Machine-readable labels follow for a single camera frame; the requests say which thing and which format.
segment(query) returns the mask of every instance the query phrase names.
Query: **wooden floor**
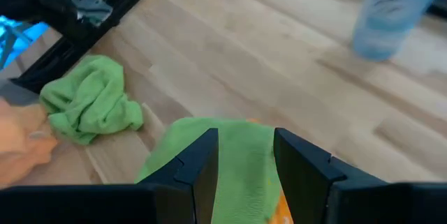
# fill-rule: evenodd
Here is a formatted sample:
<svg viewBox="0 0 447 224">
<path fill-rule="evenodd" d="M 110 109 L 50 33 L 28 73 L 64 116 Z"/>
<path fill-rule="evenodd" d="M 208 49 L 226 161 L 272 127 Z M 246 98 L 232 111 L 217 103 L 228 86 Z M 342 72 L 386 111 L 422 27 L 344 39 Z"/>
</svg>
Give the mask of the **wooden floor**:
<svg viewBox="0 0 447 224">
<path fill-rule="evenodd" d="M 144 129 L 61 145 L 21 184 L 132 182 L 164 129 L 190 116 L 285 127 L 386 181 L 446 180 L 446 23 L 425 18 L 374 64 L 349 49 L 360 4 L 142 0 L 91 53 L 125 67 Z M 18 68 L 57 38 L 47 32 Z"/>
</svg>

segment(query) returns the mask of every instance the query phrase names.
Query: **orange cloth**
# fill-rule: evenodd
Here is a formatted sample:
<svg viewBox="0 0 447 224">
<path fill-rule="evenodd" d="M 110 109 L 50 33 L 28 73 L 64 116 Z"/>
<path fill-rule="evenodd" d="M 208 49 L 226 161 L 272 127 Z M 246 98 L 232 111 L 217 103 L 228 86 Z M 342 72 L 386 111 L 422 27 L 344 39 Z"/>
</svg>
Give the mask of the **orange cloth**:
<svg viewBox="0 0 447 224">
<path fill-rule="evenodd" d="M 0 135 L 1 186 L 25 177 L 38 164 L 50 162 L 58 143 L 41 105 L 11 107 L 4 99 L 0 99 Z"/>
<path fill-rule="evenodd" d="M 288 208 L 286 196 L 281 192 L 277 210 L 273 214 L 269 224 L 293 224 L 291 211 Z"/>
</svg>

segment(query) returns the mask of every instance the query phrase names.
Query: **spray bottle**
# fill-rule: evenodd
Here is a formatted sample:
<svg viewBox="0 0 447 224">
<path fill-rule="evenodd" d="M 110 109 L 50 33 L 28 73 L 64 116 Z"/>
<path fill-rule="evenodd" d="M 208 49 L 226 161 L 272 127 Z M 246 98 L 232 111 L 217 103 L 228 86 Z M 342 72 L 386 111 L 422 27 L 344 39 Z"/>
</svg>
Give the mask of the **spray bottle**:
<svg viewBox="0 0 447 224">
<path fill-rule="evenodd" d="M 400 48 L 432 0 L 364 0 L 353 49 L 372 60 L 389 59 Z"/>
</svg>

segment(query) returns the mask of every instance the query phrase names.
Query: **plastic bottle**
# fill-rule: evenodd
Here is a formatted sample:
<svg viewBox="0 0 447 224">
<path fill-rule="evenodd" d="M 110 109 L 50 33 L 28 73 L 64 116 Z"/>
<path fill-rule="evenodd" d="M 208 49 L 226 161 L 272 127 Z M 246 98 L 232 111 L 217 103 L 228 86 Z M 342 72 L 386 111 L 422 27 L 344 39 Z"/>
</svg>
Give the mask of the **plastic bottle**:
<svg viewBox="0 0 447 224">
<path fill-rule="evenodd" d="M 360 56 L 383 61 L 394 55 L 432 0 L 364 0 L 353 35 Z"/>
</svg>

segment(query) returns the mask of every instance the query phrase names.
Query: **crumpled green towel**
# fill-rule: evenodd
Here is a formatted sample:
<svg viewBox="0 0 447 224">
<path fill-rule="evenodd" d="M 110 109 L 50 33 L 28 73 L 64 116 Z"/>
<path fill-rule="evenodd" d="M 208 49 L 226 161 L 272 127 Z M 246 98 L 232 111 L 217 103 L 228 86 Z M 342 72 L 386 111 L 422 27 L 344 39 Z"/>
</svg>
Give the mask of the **crumpled green towel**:
<svg viewBox="0 0 447 224">
<path fill-rule="evenodd" d="M 65 77 L 46 84 L 40 99 L 51 126 L 78 144 L 143 123 L 139 104 L 124 93 L 123 67 L 106 56 L 85 57 Z"/>
<path fill-rule="evenodd" d="M 274 128 L 269 126 L 235 120 L 180 119 L 166 131 L 135 182 L 164 166 L 209 128 L 219 131 L 219 175 L 212 222 L 266 223 L 281 191 L 273 155 Z"/>
</svg>

